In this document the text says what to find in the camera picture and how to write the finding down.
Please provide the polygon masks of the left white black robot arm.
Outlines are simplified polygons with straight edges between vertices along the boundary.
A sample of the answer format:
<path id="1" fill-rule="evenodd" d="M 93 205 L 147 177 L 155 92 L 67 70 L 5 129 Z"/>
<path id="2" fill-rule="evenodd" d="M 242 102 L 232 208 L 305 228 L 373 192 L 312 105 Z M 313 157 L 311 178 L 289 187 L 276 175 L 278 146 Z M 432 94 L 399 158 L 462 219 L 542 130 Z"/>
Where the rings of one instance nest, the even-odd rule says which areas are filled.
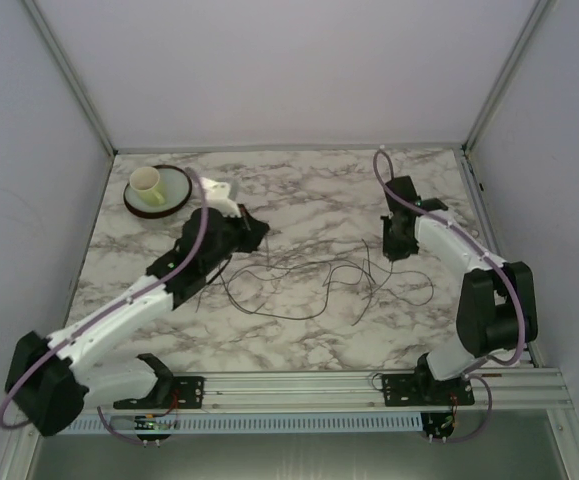
<path id="1" fill-rule="evenodd" d="M 201 292 L 233 255 L 256 251 L 269 231 L 245 208 L 235 217 L 215 208 L 195 210 L 173 248 L 119 297 L 69 327 L 45 337 L 31 331 L 17 341 L 5 381 L 7 402 L 44 437 L 62 432 L 89 408 L 167 407 L 175 376 L 154 354 L 103 369 L 96 363 Z"/>

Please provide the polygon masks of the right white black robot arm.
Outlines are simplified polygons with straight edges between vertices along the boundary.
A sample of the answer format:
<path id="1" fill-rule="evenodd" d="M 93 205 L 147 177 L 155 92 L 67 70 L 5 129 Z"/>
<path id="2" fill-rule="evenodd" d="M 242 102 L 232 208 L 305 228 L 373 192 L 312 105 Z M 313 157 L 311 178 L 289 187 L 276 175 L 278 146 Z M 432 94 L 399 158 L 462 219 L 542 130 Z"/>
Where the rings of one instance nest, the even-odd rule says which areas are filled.
<path id="1" fill-rule="evenodd" d="M 422 199 L 410 177 L 394 177 L 384 190 L 390 211 L 382 219 L 384 256 L 396 262 L 426 248 L 460 283 L 454 336 L 418 359 L 402 394 L 427 405 L 451 396 L 470 404 L 465 374 L 500 350 L 516 362 L 538 336 L 533 273 L 480 245 L 441 200 Z"/>

